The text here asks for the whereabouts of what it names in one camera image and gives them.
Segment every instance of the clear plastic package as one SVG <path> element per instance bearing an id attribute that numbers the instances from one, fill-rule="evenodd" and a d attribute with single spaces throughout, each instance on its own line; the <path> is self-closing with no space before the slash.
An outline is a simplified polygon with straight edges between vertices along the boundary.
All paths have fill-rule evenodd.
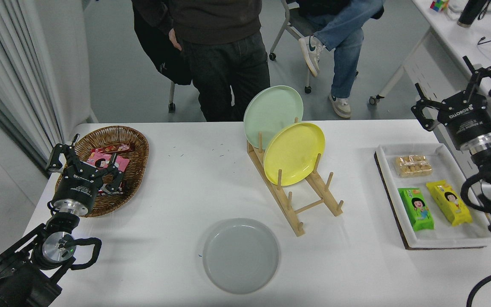
<path id="1" fill-rule="evenodd" d="M 433 173 L 429 161 L 422 155 L 396 157 L 395 169 L 401 177 L 427 176 Z"/>

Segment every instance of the white tray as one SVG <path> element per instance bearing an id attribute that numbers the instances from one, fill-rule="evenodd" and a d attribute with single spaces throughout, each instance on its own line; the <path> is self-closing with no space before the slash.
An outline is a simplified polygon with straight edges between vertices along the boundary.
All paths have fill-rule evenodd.
<path id="1" fill-rule="evenodd" d="M 433 168 L 433 173 L 421 177 L 400 177 L 394 161 L 398 156 L 407 155 L 425 156 Z M 446 180 L 459 193 L 465 182 L 463 173 L 444 144 L 380 145 L 376 149 L 375 157 L 407 249 L 459 249 L 491 244 L 491 232 L 487 228 L 488 219 L 483 212 L 469 208 L 473 222 L 452 227 L 425 186 L 427 182 Z M 435 222 L 434 230 L 413 230 L 397 190 L 400 187 L 417 187 L 421 190 Z M 476 200 L 471 191 L 469 198 L 472 202 Z"/>

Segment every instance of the wicker basket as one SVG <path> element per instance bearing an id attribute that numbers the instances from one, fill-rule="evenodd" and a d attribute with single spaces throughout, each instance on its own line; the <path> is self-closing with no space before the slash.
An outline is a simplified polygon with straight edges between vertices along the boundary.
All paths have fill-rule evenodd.
<path id="1" fill-rule="evenodd" d="M 131 152 L 119 153 L 118 155 L 130 159 L 130 163 L 124 172 L 123 181 L 125 182 L 124 194 L 111 196 L 97 196 L 94 208 L 89 214 L 83 217 L 94 217 L 115 211 L 139 189 L 142 184 L 147 158 L 149 157 L 149 143 L 145 136 L 139 131 L 125 126 L 109 126 L 90 132 L 75 144 L 75 152 L 81 161 L 86 161 L 90 156 L 90 150 L 109 145 L 130 144 L 134 146 Z M 56 183 L 56 188 L 60 184 L 60 179 Z M 105 176 L 104 183 L 110 183 L 111 176 Z"/>

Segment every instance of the yellow snack package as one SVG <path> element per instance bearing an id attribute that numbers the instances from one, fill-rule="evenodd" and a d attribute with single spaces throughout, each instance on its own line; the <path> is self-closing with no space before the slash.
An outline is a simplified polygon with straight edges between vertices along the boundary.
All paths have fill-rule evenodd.
<path id="1" fill-rule="evenodd" d="M 428 182 L 425 185 L 452 226 L 473 221 L 469 208 L 446 180 Z"/>

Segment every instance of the hand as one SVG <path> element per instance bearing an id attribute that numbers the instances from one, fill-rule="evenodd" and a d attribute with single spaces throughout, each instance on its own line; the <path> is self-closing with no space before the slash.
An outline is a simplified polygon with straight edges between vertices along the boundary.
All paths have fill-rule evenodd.
<path id="1" fill-rule="evenodd" d="M 170 33 L 168 33 L 168 37 L 170 38 L 172 45 L 177 48 L 177 50 L 181 51 L 181 45 L 179 45 L 179 43 L 177 42 L 176 32 L 173 30 L 173 28 L 170 30 Z"/>

